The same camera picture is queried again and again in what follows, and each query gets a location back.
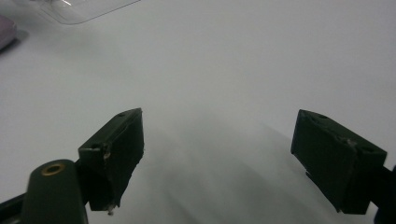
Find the clear plastic container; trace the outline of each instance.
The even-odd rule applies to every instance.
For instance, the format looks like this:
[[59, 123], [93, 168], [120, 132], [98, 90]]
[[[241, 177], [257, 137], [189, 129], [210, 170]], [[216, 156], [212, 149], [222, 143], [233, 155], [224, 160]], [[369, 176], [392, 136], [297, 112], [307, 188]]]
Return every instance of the clear plastic container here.
[[91, 20], [140, 0], [43, 0], [41, 9], [64, 24]]

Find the white surface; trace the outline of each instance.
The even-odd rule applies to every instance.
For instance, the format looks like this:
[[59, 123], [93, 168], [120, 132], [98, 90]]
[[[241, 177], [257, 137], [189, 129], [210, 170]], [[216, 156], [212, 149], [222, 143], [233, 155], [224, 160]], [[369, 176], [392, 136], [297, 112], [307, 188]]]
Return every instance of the white surface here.
[[396, 163], [396, 2], [143, 0], [80, 25], [0, 2], [0, 201], [142, 107], [146, 154], [90, 223], [373, 223], [335, 213], [290, 155], [298, 109]]

